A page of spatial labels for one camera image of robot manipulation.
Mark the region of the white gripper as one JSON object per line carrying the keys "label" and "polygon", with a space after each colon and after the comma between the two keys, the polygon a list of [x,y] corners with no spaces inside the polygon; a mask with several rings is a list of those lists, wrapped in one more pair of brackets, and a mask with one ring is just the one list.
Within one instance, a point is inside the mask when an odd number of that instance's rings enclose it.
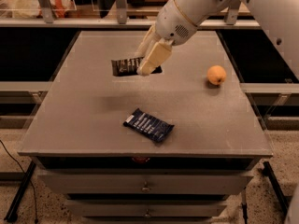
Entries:
{"label": "white gripper", "polygon": [[143,57],[137,73],[140,76],[150,75],[170,57],[172,45],[184,44],[196,31],[197,26],[179,10],[176,0],[169,0],[135,52],[137,57]]}

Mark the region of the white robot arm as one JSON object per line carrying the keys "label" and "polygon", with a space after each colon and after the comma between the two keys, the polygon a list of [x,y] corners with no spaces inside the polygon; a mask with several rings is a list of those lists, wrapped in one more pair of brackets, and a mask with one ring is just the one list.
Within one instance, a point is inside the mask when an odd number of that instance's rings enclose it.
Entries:
{"label": "white robot arm", "polygon": [[174,46],[186,43],[209,16],[235,2],[246,6],[299,77],[299,0],[168,0],[136,52],[143,57],[137,73],[150,75],[169,58]]}

